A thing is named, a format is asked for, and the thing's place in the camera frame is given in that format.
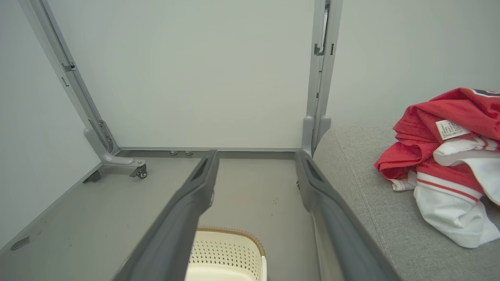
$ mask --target basket bottom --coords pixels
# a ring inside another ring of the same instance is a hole
[[[215,264],[190,264],[184,281],[255,281],[247,270]]]

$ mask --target perforated basket side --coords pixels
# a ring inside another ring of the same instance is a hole
[[[254,280],[261,281],[263,254],[261,254],[260,249],[264,253],[264,248],[259,240],[248,232],[203,226],[196,231],[189,264],[234,267],[248,271]]]

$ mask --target basket rim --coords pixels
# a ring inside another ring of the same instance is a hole
[[[196,228],[196,231],[218,232],[218,233],[226,233],[226,234],[233,234],[246,237],[250,239],[253,243],[255,243],[261,256],[264,257],[266,256],[266,252],[264,251],[264,246],[262,246],[262,243],[259,241],[259,239],[257,239],[257,237],[255,237],[255,235],[251,234],[250,232],[235,228],[226,228],[226,227],[209,226],[209,225],[199,225]]]

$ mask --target pile of clothes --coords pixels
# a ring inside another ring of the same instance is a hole
[[[500,205],[500,93],[451,90],[408,107],[394,130],[375,163],[393,189],[414,190],[423,219],[462,247],[500,238],[480,201]]]

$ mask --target black caster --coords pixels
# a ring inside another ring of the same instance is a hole
[[[132,174],[130,174],[132,178],[138,177],[139,179],[144,179],[148,176],[148,172],[146,171],[146,165],[137,167]]]
[[[98,180],[101,179],[101,173],[97,170],[93,172],[89,177],[87,177],[83,183],[88,183],[88,182],[97,182]]]

